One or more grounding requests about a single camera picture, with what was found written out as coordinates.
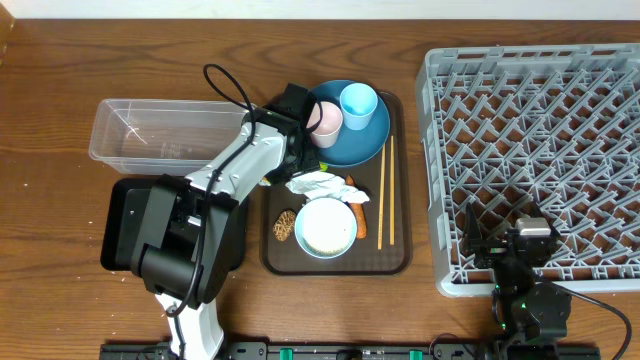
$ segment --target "wooden table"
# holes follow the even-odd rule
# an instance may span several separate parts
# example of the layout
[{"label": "wooden table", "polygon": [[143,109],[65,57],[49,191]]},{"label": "wooden table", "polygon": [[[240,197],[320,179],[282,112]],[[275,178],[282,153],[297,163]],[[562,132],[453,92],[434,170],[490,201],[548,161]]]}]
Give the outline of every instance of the wooden table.
[{"label": "wooden table", "polygon": [[[0,68],[0,358],[96,358],[107,341],[153,342],[167,319],[142,281],[99,256],[111,187],[121,175],[87,155],[105,98],[216,99],[204,63],[227,67],[252,101],[287,82],[354,79],[404,103],[414,256],[395,277],[277,277],[258,258],[259,193],[244,265],[218,298],[228,332],[278,342],[428,343],[499,329],[488,298],[434,286],[424,155],[414,81],[432,48],[640,41],[633,22],[37,21],[18,20]],[[640,297],[597,298],[640,324]],[[610,358],[624,326],[574,299],[568,340]],[[638,337],[629,359],[640,357]]]}]

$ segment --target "white napkin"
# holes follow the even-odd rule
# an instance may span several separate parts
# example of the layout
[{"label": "white napkin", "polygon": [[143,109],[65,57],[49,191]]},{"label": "white napkin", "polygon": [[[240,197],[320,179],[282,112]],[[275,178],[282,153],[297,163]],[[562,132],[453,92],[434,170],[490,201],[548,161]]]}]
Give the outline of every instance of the white napkin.
[{"label": "white napkin", "polygon": [[295,177],[286,186],[292,193],[304,194],[310,200],[329,197],[354,204],[369,201],[367,194],[353,186],[346,185],[340,176],[322,171]]}]

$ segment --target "pair of chopsticks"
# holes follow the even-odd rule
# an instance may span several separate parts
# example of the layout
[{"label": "pair of chopsticks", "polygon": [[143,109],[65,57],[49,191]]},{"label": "pair of chopsticks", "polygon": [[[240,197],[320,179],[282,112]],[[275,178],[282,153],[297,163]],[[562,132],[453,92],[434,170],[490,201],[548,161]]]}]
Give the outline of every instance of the pair of chopsticks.
[{"label": "pair of chopsticks", "polygon": [[[387,157],[385,154],[385,149],[387,144],[385,143],[382,146],[382,166],[380,167],[380,208],[378,212],[378,250],[382,250],[382,222],[384,221],[384,178],[385,178],[385,163],[387,162]],[[390,239],[389,242],[391,246],[394,245],[395,239],[395,156],[393,150],[393,135],[391,135],[391,160],[390,160],[390,182],[391,186],[389,188],[389,233]]]}]

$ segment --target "green object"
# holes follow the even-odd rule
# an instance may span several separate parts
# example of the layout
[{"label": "green object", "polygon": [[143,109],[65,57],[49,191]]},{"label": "green object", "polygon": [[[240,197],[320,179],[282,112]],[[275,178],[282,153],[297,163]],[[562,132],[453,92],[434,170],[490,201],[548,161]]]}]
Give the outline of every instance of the green object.
[{"label": "green object", "polygon": [[422,351],[420,350],[409,351],[409,360],[422,360]]},{"label": "green object", "polygon": [[280,360],[293,360],[293,349],[280,349]]}]

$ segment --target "white wall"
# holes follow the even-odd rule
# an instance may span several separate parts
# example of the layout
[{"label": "white wall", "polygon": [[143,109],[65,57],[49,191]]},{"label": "white wall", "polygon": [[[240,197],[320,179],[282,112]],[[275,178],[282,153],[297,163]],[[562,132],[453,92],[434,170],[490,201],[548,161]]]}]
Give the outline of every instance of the white wall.
[{"label": "white wall", "polygon": [[20,18],[640,20],[640,0],[0,0]]}]

